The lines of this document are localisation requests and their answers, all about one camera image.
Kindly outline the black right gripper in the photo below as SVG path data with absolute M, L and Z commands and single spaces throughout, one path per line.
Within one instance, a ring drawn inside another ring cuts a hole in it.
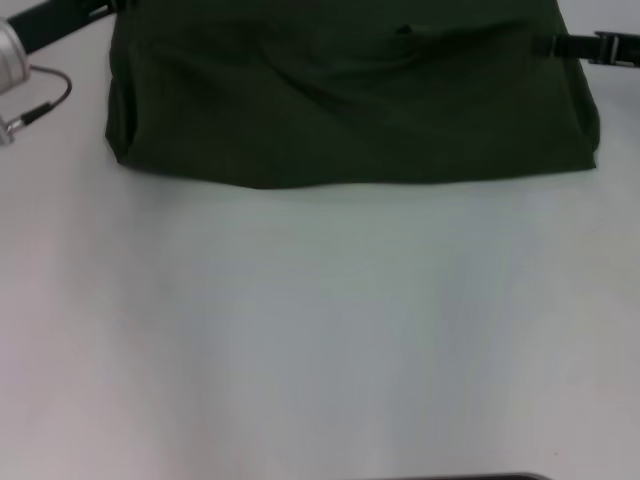
M 541 57 L 594 58 L 591 64 L 638 68 L 640 38 L 638 35 L 596 31 L 594 36 L 535 36 L 531 52 Z

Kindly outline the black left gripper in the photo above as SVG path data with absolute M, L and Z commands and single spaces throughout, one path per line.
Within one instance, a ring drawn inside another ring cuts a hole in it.
M 25 52 L 33 54 L 74 32 L 123 11 L 122 0 L 50 0 L 8 19 Z

